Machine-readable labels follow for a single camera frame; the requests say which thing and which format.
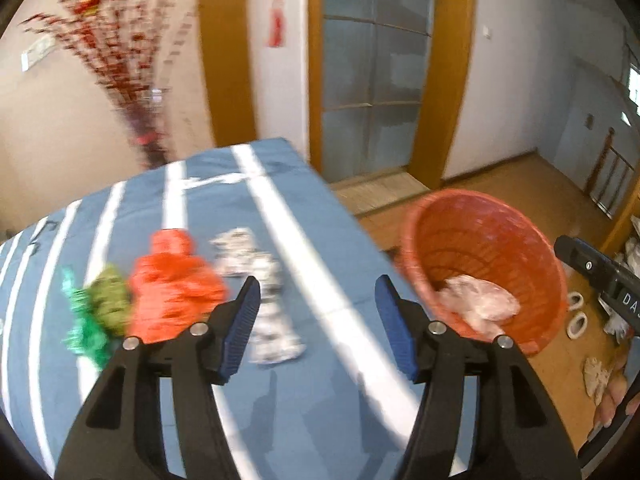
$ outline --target green cloth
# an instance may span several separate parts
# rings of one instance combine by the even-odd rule
[[[75,281],[71,269],[63,269],[62,293],[76,316],[64,343],[74,354],[88,357],[102,370],[111,358],[109,338],[92,315],[89,294],[76,288]]]
[[[125,335],[131,302],[127,282],[113,264],[107,264],[87,289],[95,319],[108,333]]]

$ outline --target vase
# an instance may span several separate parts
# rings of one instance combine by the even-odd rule
[[[148,97],[121,106],[118,111],[129,126],[129,144],[146,170],[172,161],[165,115],[166,91],[153,89]]]

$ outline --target wooden door frame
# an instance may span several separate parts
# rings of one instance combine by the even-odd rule
[[[440,187],[466,89],[476,0],[435,0],[431,56],[408,171]],[[308,0],[309,159],[322,172],[322,0]]]
[[[214,143],[255,140],[247,0],[198,0],[198,9]]]

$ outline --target blue bedsheet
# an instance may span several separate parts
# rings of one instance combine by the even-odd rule
[[[374,282],[380,274],[389,274],[402,296],[415,299],[411,288],[284,140],[262,140],[250,146],[264,168],[262,177],[267,177],[269,185],[286,202],[320,263],[348,299],[363,330],[394,364],[373,300]],[[172,174],[181,175],[181,182],[186,182],[190,178],[203,180],[243,173],[232,149],[210,150],[175,164],[177,173],[172,173],[170,167],[149,171],[120,184],[120,188],[83,198],[75,210],[64,208],[51,214],[49,219],[58,222],[58,227],[39,236],[40,247],[26,259],[21,283],[16,280],[18,267],[26,251],[32,250],[28,243],[34,226],[0,249],[0,269],[4,268],[4,278],[0,274],[0,318],[5,319],[2,338],[6,340],[2,408],[6,414],[9,411],[12,425],[28,450],[49,470],[60,455],[81,405],[76,356],[62,343],[72,325],[72,314],[60,292],[60,269],[70,266],[82,280],[92,247],[99,243],[98,238],[104,240],[104,235],[96,233],[107,228],[102,259],[127,274],[135,259],[148,253],[150,235],[164,226],[175,226],[169,218],[175,219],[176,209],[180,208],[178,221],[196,240],[197,253],[210,262],[215,253],[208,240],[239,226],[254,232],[261,250],[282,257],[273,239],[273,230],[278,226],[268,225],[264,211],[258,209],[256,190],[252,192],[250,179],[255,175],[236,184],[198,187],[172,181]],[[171,193],[173,201],[168,198]],[[67,222],[70,216],[72,220],[66,236],[60,237],[65,216]],[[56,248],[54,240],[62,246]],[[51,256],[56,251],[57,259]],[[41,290],[47,260],[52,260],[54,272],[50,287]],[[306,352],[295,362],[268,368],[245,360],[223,389],[232,422],[225,431],[233,431],[235,434],[229,437],[246,450],[245,465],[254,478],[387,480],[404,451],[402,443],[381,420],[379,407],[371,405],[366,388],[358,387],[346,367],[344,352],[336,351],[335,341],[319,322],[317,311],[308,304],[308,295],[305,299],[296,280],[296,273],[300,272],[296,262],[286,258],[283,262],[282,306],[306,344]],[[242,281],[230,278],[227,283],[235,294]],[[7,309],[12,290],[16,301],[11,313]],[[32,335],[38,329],[38,317],[34,320],[38,294],[44,294],[45,300],[39,339]],[[410,388],[418,402],[422,388],[408,383],[402,386]],[[162,380],[161,400],[168,463],[173,472],[183,474],[168,380]],[[475,405],[476,383],[469,380],[458,447],[462,463],[470,453]]]

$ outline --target light switch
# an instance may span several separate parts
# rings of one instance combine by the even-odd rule
[[[20,64],[22,71],[27,72],[33,65],[43,59],[49,52],[56,47],[56,38],[51,34],[41,35],[35,43],[33,43],[20,56]]]

